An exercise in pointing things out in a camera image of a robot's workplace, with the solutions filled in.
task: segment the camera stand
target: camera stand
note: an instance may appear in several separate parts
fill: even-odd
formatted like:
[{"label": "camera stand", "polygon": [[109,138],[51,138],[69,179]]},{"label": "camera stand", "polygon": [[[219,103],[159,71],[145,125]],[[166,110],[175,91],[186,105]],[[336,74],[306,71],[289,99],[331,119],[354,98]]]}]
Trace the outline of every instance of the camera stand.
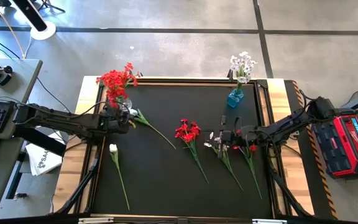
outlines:
[{"label": "camera stand", "polygon": [[51,7],[52,9],[57,9],[57,10],[59,10],[59,11],[66,12],[66,11],[64,11],[63,9],[60,9],[59,7],[56,7],[56,6],[52,5],[52,4],[50,3],[50,0],[41,0],[41,1],[42,1],[42,4],[41,4],[41,6],[38,8],[38,11],[40,11],[41,9],[46,9],[46,8],[48,8],[48,7]]}]

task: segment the yellow black hazard stripe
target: yellow black hazard stripe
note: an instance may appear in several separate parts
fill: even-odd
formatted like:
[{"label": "yellow black hazard stripe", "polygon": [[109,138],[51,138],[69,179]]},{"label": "yellow black hazard stripe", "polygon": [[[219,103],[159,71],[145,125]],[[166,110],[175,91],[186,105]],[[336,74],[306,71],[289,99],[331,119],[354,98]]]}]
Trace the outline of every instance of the yellow black hazard stripe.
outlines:
[{"label": "yellow black hazard stripe", "polygon": [[[296,90],[296,94],[297,94],[297,97],[298,97],[299,105],[300,105],[301,107],[303,107],[303,98],[302,98],[301,93],[299,92],[298,84],[297,84],[295,81],[293,81],[293,86],[294,86],[294,88],[295,88],[295,90]],[[333,217],[334,217],[335,219],[337,219],[337,214],[336,214],[336,210],[335,210],[335,207],[334,207],[333,198],[332,198],[331,193],[330,193],[330,191],[329,191],[327,179],[326,179],[326,177],[325,177],[324,170],[323,170],[323,166],[321,165],[320,158],[319,158],[319,156],[318,156],[318,151],[317,151],[316,143],[314,143],[313,133],[311,132],[310,125],[307,126],[306,128],[307,128],[307,130],[308,130],[308,135],[309,135],[310,144],[311,144],[311,147],[313,148],[313,153],[314,153],[314,157],[315,157],[315,159],[316,159],[317,167],[318,167],[319,172],[320,172],[321,180],[323,181],[324,190],[325,190],[325,192],[326,192],[327,199],[328,199],[328,204],[329,204],[329,206],[331,207],[331,213],[332,213]]]}]

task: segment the floor tile line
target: floor tile line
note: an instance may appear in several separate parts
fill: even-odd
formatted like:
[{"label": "floor tile line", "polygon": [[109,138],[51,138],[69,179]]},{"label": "floor tile line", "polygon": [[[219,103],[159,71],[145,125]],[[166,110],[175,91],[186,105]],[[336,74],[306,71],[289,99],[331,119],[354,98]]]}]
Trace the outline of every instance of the floor tile line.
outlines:
[{"label": "floor tile line", "polygon": [[269,51],[267,50],[264,24],[262,22],[262,15],[260,14],[259,3],[258,0],[252,0],[252,2],[254,3],[256,23],[259,32],[260,48],[262,49],[262,56],[264,58],[266,76],[267,78],[274,78],[272,64],[270,63]]},{"label": "floor tile line", "polygon": [[[29,26],[12,27],[14,31],[29,32]],[[0,26],[0,31],[9,31]],[[94,28],[57,27],[57,32],[123,32],[123,33],[172,33],[172,34],[259,34],[259,29],[169,29],[169,28]],[[271,30],[263,29],[265,35],[358,35],[358,30]]]}]

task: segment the white lamp base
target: white lamp base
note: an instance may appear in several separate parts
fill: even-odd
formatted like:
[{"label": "white lamp base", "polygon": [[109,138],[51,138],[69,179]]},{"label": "white lamp base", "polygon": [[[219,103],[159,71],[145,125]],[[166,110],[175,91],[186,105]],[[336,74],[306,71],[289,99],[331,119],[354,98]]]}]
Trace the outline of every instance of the white lamp base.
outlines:
[{"label": "white lamp base", "polygon": [[31,28],[30,35],[35,40],[46,40],[49,37],[53,36],[56,33],[56,26],[52,22],[45,21],[47,29],[44,31],[38,31],[36,28]]}]

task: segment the red flower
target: red flower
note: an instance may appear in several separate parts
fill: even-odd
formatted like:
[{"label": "red flower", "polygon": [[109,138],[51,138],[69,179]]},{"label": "red flower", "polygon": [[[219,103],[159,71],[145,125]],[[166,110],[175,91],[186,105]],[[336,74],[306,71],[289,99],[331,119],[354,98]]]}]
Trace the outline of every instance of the red flower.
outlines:
[{"label": "red flower", "polygon": [[256,145],[251,145],[251,146],[249,146],[249,150],[250,150],[251,152],[255,152],[256,149],[257,149]]},{"label": "red flower", "polygon": [[118,107],[118,105],[115,103],[116,98],[128,97],[125,93],[125,87],[128,83],[132,82],[134,86],[137,86],[137,79],[131,72],[133,68],[133,65],[128,63],[124,67],[124,71],[111,70],[110,72],[96,79],[96,83],[99,83],[102,80],[104,85],[108,87],[107,97],[109,98],[111,106]]},{"label": "red flower", "polygon": [[130,72],[132,69],[134,69],[134,66],[132,65],[132,63],[129,63],[127,65],[124,66],[125,71]]},{"label": "red flower", "polygon": [[190,128],[187,125],[187,119],[182,119],[181,122],[183,122],[183,124],[175,130],[175,138],[181,138],[185,142],[190,142],[200,135],[201,129],[195,122],[191,122]]}]

